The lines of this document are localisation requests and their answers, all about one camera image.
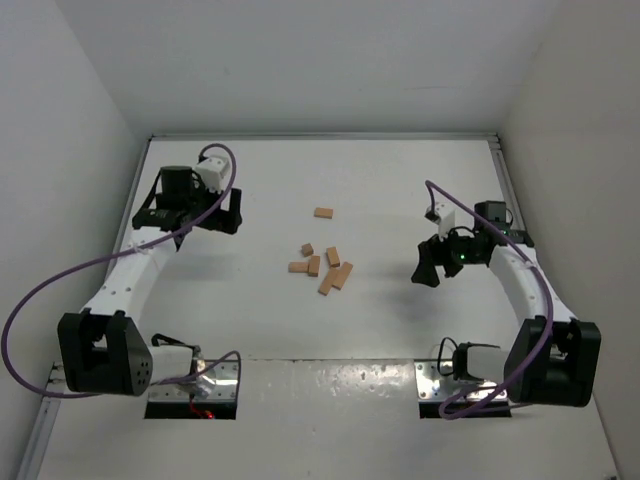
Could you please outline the wood block one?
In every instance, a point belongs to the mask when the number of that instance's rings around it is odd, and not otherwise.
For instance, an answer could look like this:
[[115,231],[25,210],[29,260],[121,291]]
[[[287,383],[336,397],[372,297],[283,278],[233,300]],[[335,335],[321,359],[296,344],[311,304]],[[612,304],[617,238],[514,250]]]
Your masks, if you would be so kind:
[[290,262],[288,264],[288,271],[290,273],[307,273],[309,271],[309,263],[308,262]]

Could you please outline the wood block five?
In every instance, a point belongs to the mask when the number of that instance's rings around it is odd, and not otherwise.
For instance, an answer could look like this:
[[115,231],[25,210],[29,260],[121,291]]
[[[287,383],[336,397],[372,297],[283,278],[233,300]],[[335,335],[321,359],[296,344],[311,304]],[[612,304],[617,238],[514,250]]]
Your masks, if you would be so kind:
[[349,262],[344,262],[337,270],[337,274],[332,283],[332,287],[341,290],[344,287],[346,280],[349,278],[352,270],[353,265]]

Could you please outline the wood block two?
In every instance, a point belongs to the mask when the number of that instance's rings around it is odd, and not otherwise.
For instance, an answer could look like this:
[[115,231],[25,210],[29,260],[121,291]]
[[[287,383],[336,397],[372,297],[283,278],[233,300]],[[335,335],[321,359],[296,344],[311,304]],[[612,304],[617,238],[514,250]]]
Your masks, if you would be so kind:
[[321,258],[319,255],[312,255],[308,262],[307,273],[311,277],[318,277],[320,271]]

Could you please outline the wood block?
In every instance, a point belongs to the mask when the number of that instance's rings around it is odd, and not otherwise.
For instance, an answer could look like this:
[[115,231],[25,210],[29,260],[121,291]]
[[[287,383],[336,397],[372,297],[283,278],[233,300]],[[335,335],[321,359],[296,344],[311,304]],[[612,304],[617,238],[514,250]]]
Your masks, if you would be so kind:
[[321,219],[332,219],[334,210],[331,208],[317,207],[314,209],[314,217]]

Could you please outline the wood block three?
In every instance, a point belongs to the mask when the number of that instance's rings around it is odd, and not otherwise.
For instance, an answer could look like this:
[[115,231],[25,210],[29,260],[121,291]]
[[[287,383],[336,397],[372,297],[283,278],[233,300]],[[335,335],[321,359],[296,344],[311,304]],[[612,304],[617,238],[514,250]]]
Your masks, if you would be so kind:
[[331,268],[337,268],[341,265],[339,253],[335,246],[326,249],[326,256]]

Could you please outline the wood block four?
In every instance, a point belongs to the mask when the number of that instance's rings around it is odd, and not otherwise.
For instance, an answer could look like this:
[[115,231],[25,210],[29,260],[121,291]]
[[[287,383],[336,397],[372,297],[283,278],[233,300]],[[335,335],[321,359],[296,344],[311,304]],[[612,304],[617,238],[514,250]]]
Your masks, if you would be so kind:
[[333,284],[336,280],[336,277],[339,273],[339,269],[335,268],[335,267],[331,267],[326,276],[324,277],[323,281],[320,284],[320,287],[318,289],[318,292],[324,296],[327,296],[329,294],[329,292],[331,291]]

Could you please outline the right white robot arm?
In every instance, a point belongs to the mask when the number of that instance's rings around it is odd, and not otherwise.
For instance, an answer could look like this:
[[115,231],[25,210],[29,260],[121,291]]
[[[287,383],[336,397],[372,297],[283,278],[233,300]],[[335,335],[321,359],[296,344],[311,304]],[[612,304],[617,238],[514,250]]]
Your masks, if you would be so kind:
[[436,203],[426,218],[438,232],[419,243],[419,262],[411,280],[430,288],[468,265],[484,265],[497,278],[514,310],[519,331],[510,349],[463,342],[455,345],[446,375],[462,384],[501,383],[514,403],[586,406],[592,395],[601,333],[562,302],[537,264],[530,235],[511,225],[503,201],[474,206],[472,227],[455,222],[453,208]]

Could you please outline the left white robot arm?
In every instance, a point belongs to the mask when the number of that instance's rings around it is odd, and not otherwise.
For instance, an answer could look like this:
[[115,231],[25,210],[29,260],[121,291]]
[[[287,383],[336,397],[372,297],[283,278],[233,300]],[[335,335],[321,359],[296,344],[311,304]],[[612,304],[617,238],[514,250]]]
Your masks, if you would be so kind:
[[242,223],[241,192],[220,157],[194,167],[159,170],[132,218],[127,255],[78,313],[67,313],[57,333],[67,387],[74,393],[140,396],[150,386],[189,381],[197,346],[139,331],[147,299],[168,262],[194,227],[228,235]]

